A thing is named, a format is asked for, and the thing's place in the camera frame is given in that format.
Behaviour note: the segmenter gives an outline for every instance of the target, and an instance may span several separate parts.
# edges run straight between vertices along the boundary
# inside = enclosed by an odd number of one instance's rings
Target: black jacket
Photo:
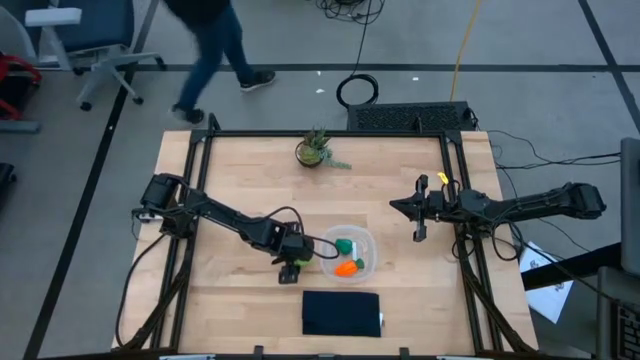
[[[188,27],[207,24],[229,6],[230,0],[164,0],[171,10]]]

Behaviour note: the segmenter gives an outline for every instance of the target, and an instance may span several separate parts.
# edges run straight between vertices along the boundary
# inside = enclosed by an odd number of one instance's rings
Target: black sneaker
[[[276,79],[274,71],[258,71],[251,83],[240,83],[240,90],[244,92],[253,91],[263,86],[271,85]]]
[[[171,107],[171,114],[178,120],[188,121],[192,124],[199,124],[204,120],[204,111],[200,109],[185,111],[178,108],[177,105],[173,105]]]

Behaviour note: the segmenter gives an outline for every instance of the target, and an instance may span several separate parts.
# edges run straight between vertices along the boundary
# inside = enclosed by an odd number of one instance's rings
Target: black metal frame
[[[244,130],[219,130],[219,126],[214,126],[214,129],[210,130],[193,130],[191,132],[191,138],[189,141],[189,149],[187,151],[187,159],[185,163],[184,169],[184,178],[188,181],[191,180],[194,168],[195,154],[198,144],[204,139],[204,149],[202,155],[202,161],[200,164],[200,172],[198,177],[197,189],[203,190],[204,183],[206,180],[206,174],[208,172],[208,164],[212,151],[212,143],[215,137],[301,137],[305,134],[304,130],[264,130],[264,131],[244,131]],[[459,131],[427,131],[416,133],[413,131],[327,131],[327,135],[331,137],[422,137],[422,138],[432,138],[438,139],[440,142],[440,150],[442,156],[442,162],[444,167],[444,172],[449,179],[454,179],[453,175],[453,166],[451,164],[451,157],[449,154],[449,142],[451,141],[455,146],[456,158],[458,162],[458,167],[460,169],[460,177],[463,187],[470,188],[471,182],[469,179],[469,173],[467,169],[466,159],[464,155],[464,149],[462,147],[462,138],[460,136]],[[450,198],[455,196],[455,188],[454,182],[451,181],[448,186],[448,195]],[[462,239],[464,236],[462,233],[462,229],[460,227],[456,227],[455,229],[456,238],[458,241],[458,253],[462,258],[466,258],[467,249],[465,241]],[[193,251],[189,251],[189,249],[193,249],[195,247],[195,238],[197,235],[186,239],[187,242],[187,250],[186,253],[189,254],[189,257],[185,257],[183,261],[187,261],[189,269],[192,262]],[[167,262],[164,271],[164,277],[162,280],[162,288],[160,292],[160,296],[166,294],[169,285],[171,284],[171,279],[174,273],[174,267],[176,264],[177,250],[178,250],[178,242],[180,240],[172,238],[171,244],[169,246],[169,252],[167,254]],[[474,246],[476,248],[476,262],[479,269],[479,278],[483,284],[484,290],[487,291],[488,294],[491,294],[491,284],[489,279],[489,272],[487,270],[487,264],[484,257],[484,250],[482,248],[482,242],[480,239],[476,239]],[[471,271],[472,267],[468,260],[463,260],[460,262],[460,266],[462,271]],[[186,282],[185,287],[180,291],[178,295],[178,301],[176,305],[175,317],[173,322],[173,327],[171,330],[171,340],[169,347],[172,349],[177,349],[180,341],[181,327],[184,319],[184,312],[186,307],[186,294],[188,288],[188,280]],[[480,330],[480,320],[478,317],[478,309],[476,306],[475,296],[469,287],[469,285],[464,283],[464,292],[465,299],[467,302],[467,312],[469,316],[469,325],[471,328],[471,336],[473,339],[473,346],[476,353],[482,352],[484,349],[482,334]],[[160,322],[156,329],[154,330],[151,338],[151,347],[158,348],[160,346],[160,339],[162,338],[163,332],[163,322]],[[494,350],[502,351],[502,342],[500,337],[500,332],[496,324],[489,318],[489,328],[491,331],[491,341],[492,347]]]
[[[201,142],[204,142],[204,149],[202,153],[202,159],[200,163],[200,172],[198,174],[198,180],[196,188],[199,190],[204,190],[204,185],[206,182],[207,173],[209,170],[209,162],[211,158],[212,152],[212,144],[213,140],[216,137],[301,137],[306,133],[304,130],[264,130],[264,131],[240,131],[240,130],[220,130],[220,127],[215,120],[215,118],[210,118],[210,124],[208,130],[193,130],[191,132],[191,137],[189,140],[189,149],[187,151],[187,159],[184,167],[184,178],[187,181],[190,181],[193,175],[193,168],[195,162],[195,155],[197,151],[197,147]],[[459,131],[427,131],[427,132],[411,132],[411,131],[327,131],[327,136],[330,137],[408,137],[408,138],[432,138],[438,139],[440,143],[440,150],[443,162],[444,173],[451,180],[447,187],[447,195],[449,198],[454,198],[456,194],[456,189],[454,185],[455,177],[453,174],[453,166],[451,164],[451,156],[449,153],[449,144],[452,143],[454,145],[454,149],[456,152],[456,160],[458,162],[458,168],[460,171],[460,184],[464,188],[471,188],[471,181],[469,179],[469,172],[467,169],[466,158],[463,149],[462,137]],[[196,223],[194,224],[194,230],[197,230],[197,220],[194,220]],[[460,254],[460,268],[463,274],[473,274],[473,267],[468,259],[468,252],[466,249],[466,241],[463,239],[465,232],[463,231],[461,226],[455,226],[455,236],[458,245],[458,253]],[[167,262],[165,265],[164,276],[162,280],[162,287],[160,296],[164,296],[168,293],[169,288],[172,285],[174,268],[176,265],[176,259],[178,254],[178,245],[180,241],[186,241],[186,249],[185,255],[183,259],[183,266],[186,264],[187,266],[187,281],[184,282],[184,285],[181,287],[176,302],[175,309],[175,317],[171,329],[170,343],[168,348],[160,348],[160,343],[162,339],[163,332],[163,323],[164,323],[164,314],[162,320],[158,323],[158,325],[153,329],[151,334],[150,341],[150,349],[140,350],[140,349],[122,349],[113,353],[108,354],[87,354],[81,356],[69,356],[69,357],[60,357],[56,358],[59,360],[68,359],[68,360],[80,360],[80,359],[103,359],[103,358],[114,358],[114,359],[151,359],[158,358],[159,355],[177,355],[179,348],[180,335],[182,331],[182,323],[184,321],[184,312],[186,308],[186,297],[187,291],[189,287],[189,278],[191,275],[191,265],[193,262],[193,254],[195,248],[197,234],[194,231],[193,236],[188,239],[180,240],[176,238],[171,239],[171,244],[169,246],[169,251],[167,253]],[[487,263],[484,256],[484,249],[482,247],[482,241],[478,236],[473,237],[474,247],[475,247],[475,259],[478,267],[478,278],[482,284],[482,288],[489,295],[489,298],[492,300],[492,291],[491,284],[489,279],[489,272],[487,269]],[[500,359],[528,359],[528,358],[549,358],[540,354],[532,354],[532,353],[514,353],[514,352],[504,352],[502,347],[500,330],[495,324],[495,321],[491,319],[491,317],[487,317],[492,350],[485,349],[484,342],[482,338],[482,332],[480,329],[480,319],[478,317],[478,309],[476,306],[476,295],[472,291],[471,287],[467,282],[463,282],[464,284],[464,293],[467,304],[467,312],[469,317],[469,326],[471,330],[471,336],[474,346],[475,355],[478,357],[491,357],[491,358],[500,358]],[[215,359],[322,359],[323,357],[327,357],[328,359],[378,359],[378,360],[409,360],[409,359],[436,359],[436,356],[416,356],[410,355],[409,349],[400,348],[399,355],[380,355],[380,356],[360,356],[360,355],[263,355],[263,347],[260,345],[256,345],[255,351],[253,354],[215,354]]]

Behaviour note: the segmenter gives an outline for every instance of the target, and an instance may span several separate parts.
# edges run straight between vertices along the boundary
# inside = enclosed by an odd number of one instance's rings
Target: small potted plant
[[[324,162],[332,167],[351,169],[351,165],[333,160],[333,151],[327,146],[331,138],[325,134],[324,128],[312,129],[304,136],[304,140],[296,147],[296,158],[300,165],[314,168]]]

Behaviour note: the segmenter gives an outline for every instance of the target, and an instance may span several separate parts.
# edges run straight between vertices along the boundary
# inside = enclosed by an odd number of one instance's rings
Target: black towel
[[[363,292],[305,291],[302,333],[380,337],[380,297]]]

